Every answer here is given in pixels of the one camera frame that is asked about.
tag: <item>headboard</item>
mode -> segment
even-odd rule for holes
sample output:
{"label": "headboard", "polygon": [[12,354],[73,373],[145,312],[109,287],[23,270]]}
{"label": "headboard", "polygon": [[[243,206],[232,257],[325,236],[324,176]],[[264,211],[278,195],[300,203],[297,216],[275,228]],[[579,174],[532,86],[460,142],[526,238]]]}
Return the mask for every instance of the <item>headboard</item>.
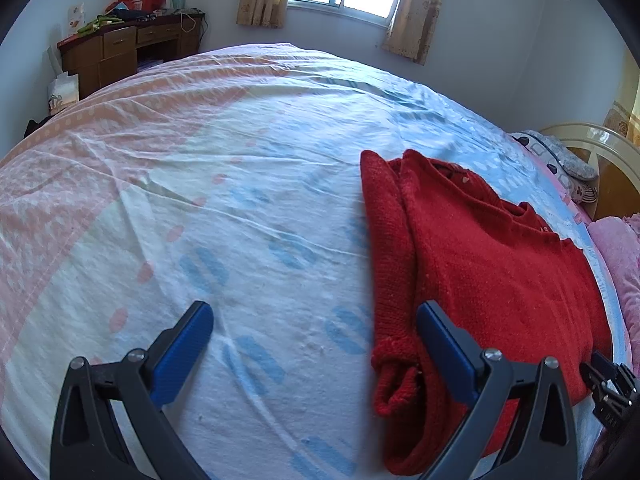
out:
{"label": "headboard", "polygon": [[540,131],[553,135],[583,161],[598,170],[598,200],[584,205],[597,220],[605,216],[640,213],[640,150],[604,126],[590,123],[556,124]]}

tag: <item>desk drawer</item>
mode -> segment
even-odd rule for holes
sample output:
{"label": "desk drawer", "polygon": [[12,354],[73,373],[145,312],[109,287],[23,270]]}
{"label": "desk drawer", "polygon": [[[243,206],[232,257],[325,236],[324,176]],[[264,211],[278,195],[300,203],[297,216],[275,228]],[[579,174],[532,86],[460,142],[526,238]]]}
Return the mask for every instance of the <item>desk drawer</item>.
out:
{"label": "desk drawer", "polygon": [[138,29],[138,44],[170,40],[180,35],[180,24],[152,25]]}
{"label": "desk drawer", "polygon": [[119,28],[118,30],[107,32],[102,38],[102,43],[104,59],[134,50],[136,47],[136,28]]}

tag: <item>red sweater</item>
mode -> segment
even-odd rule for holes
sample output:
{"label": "red sweater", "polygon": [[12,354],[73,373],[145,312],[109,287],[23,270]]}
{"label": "red sweater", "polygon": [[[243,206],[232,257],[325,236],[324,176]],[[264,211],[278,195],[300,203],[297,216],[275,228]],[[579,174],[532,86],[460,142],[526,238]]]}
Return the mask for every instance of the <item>red sweater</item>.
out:
{"label": "red sweater", "polygon": [[[501,200],[477,174],[413,150],[360,159],[374,275],[376,413],[387,421],[385,465],[413,475],[431,465],[459,425],[453,402],[415,330],[436,300],[482,348],[513,361],[559,359],[572,403],[587,396],[578,366],[611,356],[602,297],[582,251],[527,203]],[[486,450],[500,448],[516,405]]]}

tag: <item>white wall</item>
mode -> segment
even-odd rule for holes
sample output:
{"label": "white wall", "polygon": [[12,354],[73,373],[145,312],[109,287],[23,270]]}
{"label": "white wall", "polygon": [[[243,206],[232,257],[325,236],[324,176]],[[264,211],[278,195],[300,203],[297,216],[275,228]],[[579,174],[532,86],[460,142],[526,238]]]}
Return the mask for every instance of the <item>white wall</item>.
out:
{"label": "white wall", "polygon": [[597,0],[546,0],[505,126],[602,124],[622,76],[625,42]]}
{"label": "white wall", "polygon": [[202,50],[289,41],[426,84],[489,120],[504,112],[529,58],[545,0],[443,0],[425,66],[378,47],[385,31],[368,23],[290,8],[283,29],[236,25],[238,0],[187,0],[207,13]]}
{"label": "white wall", "polygon": [[0,157],[24,135],[29,119],[48,114],[47,86],[55,77],[50,44],[67,36],[69,6],[84,2],[92,20],[113,0],[31,0],[0,45]]}

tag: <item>bed sheet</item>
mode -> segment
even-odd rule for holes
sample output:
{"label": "bed sheet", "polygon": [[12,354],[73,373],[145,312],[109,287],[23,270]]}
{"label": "bed sheet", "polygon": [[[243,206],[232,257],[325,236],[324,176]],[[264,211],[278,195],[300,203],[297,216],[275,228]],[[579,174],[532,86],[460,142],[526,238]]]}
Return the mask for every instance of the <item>bed sheet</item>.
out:
{"label": "bed sheet", "polygon": [[[73,356],[119,360],[204,300],[212,339],[166,413],[212,480],[391,478],[371,407],[358,163],[407,148],[471,168],[583,248],[627,362],[585,227],[504,132],[356,62],[238,46],[109,86],[0,164],[0,416],[27,466],[48,478]],[[590,412],[575,409],[581,464],[599,432]]]}

